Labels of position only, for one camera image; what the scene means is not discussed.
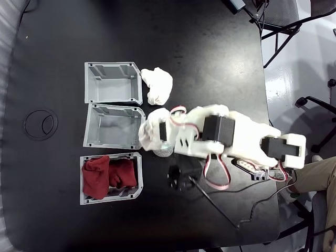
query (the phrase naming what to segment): white cloth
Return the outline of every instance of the white cloth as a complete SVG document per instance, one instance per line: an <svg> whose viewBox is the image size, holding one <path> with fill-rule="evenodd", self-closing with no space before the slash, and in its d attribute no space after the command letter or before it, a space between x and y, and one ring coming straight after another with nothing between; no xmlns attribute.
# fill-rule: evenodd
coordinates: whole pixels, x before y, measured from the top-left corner
<svg viewBox="0 0 336 252"><path fill-rule="evenodd" d="M150 105L164 105L173 88L173 77L159 67L156 67L154 71L142 69L141 77L150 88L147 94L148 103Z"/></svg>
<svg viewBox="0 0 336 252"><path fill-rule="evenodd" d="M156 109L148 115L147 120L140 125L139 142L145 151L160 150L160 122L165 122L169 117L169 111L165 108Z"/></svg>

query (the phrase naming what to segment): empty gray bin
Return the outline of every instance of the empty gray bin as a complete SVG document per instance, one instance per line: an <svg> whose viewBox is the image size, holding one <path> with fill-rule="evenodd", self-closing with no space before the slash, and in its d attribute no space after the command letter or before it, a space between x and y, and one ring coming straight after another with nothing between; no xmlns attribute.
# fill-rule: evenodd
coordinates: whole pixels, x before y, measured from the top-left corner
<svg viewBox="0 0 336 252"><path fill-rule="evenodd" d="M91 103L83 146L138 150L138 131L145 120L140 108Z"/></svg>
<svg viewBox="0 0 336 252"><path fill-rule="evenodd" d="M85 103L142 104L140 71L134 62L86 62Z"/></svg>

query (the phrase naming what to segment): gray plastic bin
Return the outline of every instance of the gray plastic bin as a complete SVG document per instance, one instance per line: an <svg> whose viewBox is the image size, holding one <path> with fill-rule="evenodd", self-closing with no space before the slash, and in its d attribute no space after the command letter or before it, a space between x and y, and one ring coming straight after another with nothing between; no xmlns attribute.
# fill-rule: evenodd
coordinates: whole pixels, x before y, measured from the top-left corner
<svg viewBox="0 0 336 252"><path fill-rule="evenodd" d="M140 71L134 62L86 62L85 103L142 104Z"/></svg>
<svg viewBox="0 0 336 252"><path fill-rule="evenodd" d="M138 152L132 153L121 153L108 155L110 157L110 161L117 159L131 159L134 163L134 174L136 181L138 183L137 186L132 188L123 187L121 189L117 189L115 187L109 187L109 191L103 199L95 199L83 193L83 173L82 167L87 160L96 159L103 155L98 156L81 156L80 157L80 204L88 205L102 202L110 202L110 201L125 201L132 200L138 197L143 188L142 182L142 162L141 155Z"/></svg>
<svg viewBox="0 0 336 252"><path fill-rule="evenodd" d="M83 146L138 150L138 131L145 120L140 108L91 103Z"/></svg>

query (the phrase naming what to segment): khaki pants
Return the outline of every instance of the khaki pants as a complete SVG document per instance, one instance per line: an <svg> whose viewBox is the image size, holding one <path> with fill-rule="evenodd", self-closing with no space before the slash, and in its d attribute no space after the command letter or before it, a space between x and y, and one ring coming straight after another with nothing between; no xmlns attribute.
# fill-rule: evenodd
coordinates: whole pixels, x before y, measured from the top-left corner
<svg viewBox="0 0 336 252"><path fill-rule="evenodd" d="M299 193L311 191L327 191L327 226L336 225L336 157L307 164L297 170L295 188ZM323 251L329 251L329 242L333 239L333 231L324 235Z"/></svg>

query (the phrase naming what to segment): circular mark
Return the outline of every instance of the circular mark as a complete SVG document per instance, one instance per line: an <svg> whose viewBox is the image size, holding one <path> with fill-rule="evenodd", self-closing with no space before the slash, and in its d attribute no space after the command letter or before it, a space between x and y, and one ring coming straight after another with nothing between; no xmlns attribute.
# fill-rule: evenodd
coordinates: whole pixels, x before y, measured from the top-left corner
<svg viewBox="0 0 336 252"><path fill-rule="evenodd" d="M49 109L39 109L26 116L23 128L30 139L42 141L55 133L57 123L57 117L54 112Z"/></svg>

